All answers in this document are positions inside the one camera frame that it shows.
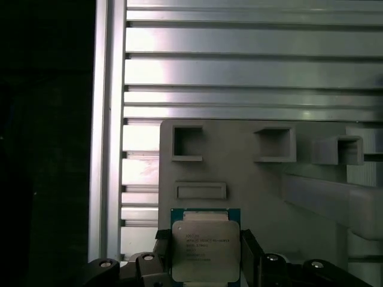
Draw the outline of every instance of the square slot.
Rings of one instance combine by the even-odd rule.
[[[363,140],[359,136],[340,135],[314,141],[315,164],[363,164]]]
[[[202,161],[202,145],[201,126],[173,128],[173,161]]]
[[[338,140],[338,164],[358,164],[360,162],[359,139]]]
[[[267,127],[256,132],[260,162],[295,162],[296,139],[292,127]]]

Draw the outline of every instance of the silver metal panel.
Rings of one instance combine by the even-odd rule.
[[[211,22],[211,23],[260,23],[260,24],[293,24],[293,25],[342,25],[342,26],[383,26],[381,13],[360,14],[355,13],[313,13],[312,11],[295,11],[294,13],[283,13],[278,10],[146,10],[146,7],[134,7],[142,9],[139,11],[128,10],[127,20],[133,25],[140,22]]]
[[[104,127],[108,125],[108,117],[104,117],[105,81],[108,78],[108,71],[105,69],[107,59],[107,2],[97,1],[96,9],[96,35],[95,35],[95,68],[93,81],[93,116],[92,116],[92,150],[90,156],[90,192],[89,192],[89,242],[88,260],[103,257],[106,255],[106,241],[102,238],[105,228],[105,177],[103,176],[102,154],[107,142],[103,141]]]
[[[152,251],[156,242],[157,227],[123,227],[121,254],[128,260],[135,253]]]
[[[122,185],[158,185],[157,158],[127,158],[122,160]]]
[[[121,219],[128,221],[157,221],[158,207],[122,207]]]
[[[381,32],[127,28],[128,53],[382,57]]]
[[[274,60],[127,60],[127,85],[382,88],[382,63]]]
[[[312,121],[381,121],[376,111],[358,109],[256,108],[223,106],[125,106],[124,117],[132,118],[216,118]]]
[[[328,13],[337,11],[377,12],[383,7],[378,1],[332,1],[332,0],[129,0],[128,9],[145,8],[146,10],[166,10],[178,8],[180,10],[196,9],[278,9],[288,12],[310,11],[313,13]]]
[[[158,193],[122,193],[123,206],[158,206]]]
[[[108,159],[107,257],[120,259],[121,218],[121,134],[125,57],[126,1],[113,1],[113,38],[111,41],[110,151]]]
[[[383,108],[383,97],[369,96],[362,91],[326,92],[313,90],[284,90],[261,88],[175,88],[145,87],[140,90],[132,86],[124,94],[126,105],[150,106],[262,106],[270,108],[331,108],[331,109],[374,109]]]
[[[158,151],[159,145],[159,126],[128,125],[123,127],[123,151]]]

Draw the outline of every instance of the metal screw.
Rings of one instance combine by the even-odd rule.
[[[270,260],[270,261],[277,261],[278,260],[278,256],[276,256],[274,254],[268,255],[268,260]]]
[[[153,260],[153,258],[154,258],[154,257],[151,256],[151,255],[145,255],[145,256],[144,256],[144,259],[147,260],[147,261]]]
[[[313,263],[311,263],[312,266],[314,266],[315,268],[323,268],[323,264],[320,263],[320,262],[317,262],[317,261],[314,261]]]
[[[112,264],[109,261],[105,261],[100,264],[101,267],[109,267],[110,265]]]

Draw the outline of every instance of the rectangular slot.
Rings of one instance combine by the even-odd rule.
[[[201,126],[173,127],[173,161],[202,161]]]
[[[358,164],[358,139],[338,140],[338,163],[339,164]]]
[[[314,164],[363,164],[363,140],[360,136],[334,136],[313,142]]]
[[[178,199],[226,199],[226,184],[222,182],[176,182]]]
[[[364,154],[364,161],[373,161],[375,163],[380,163],[383,161],[382,154]]]
[[[256,132],[259,140],[259,162],[295,162],[296,138],[292,127],[266,127]]]

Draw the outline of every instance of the vertical metal bar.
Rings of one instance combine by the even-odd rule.
[[[89,198],[89,242],[88,260],[106,255],[105,234],[105,196],[107,183],[103,169],[103,155],[107,155],[105,135],[108,120],[105,107],[108,106],[108,69],[107,69],[107,34],[108,34],[108,1],[97,0],[95,63],[93,72],[93,115],[92,115],[92,147],[90,156],[90,198]]]
[[[121,146],[123,125],[126,0],[113,1],[111,42],[110,150],[108,162],[107,257],[120,259]]]

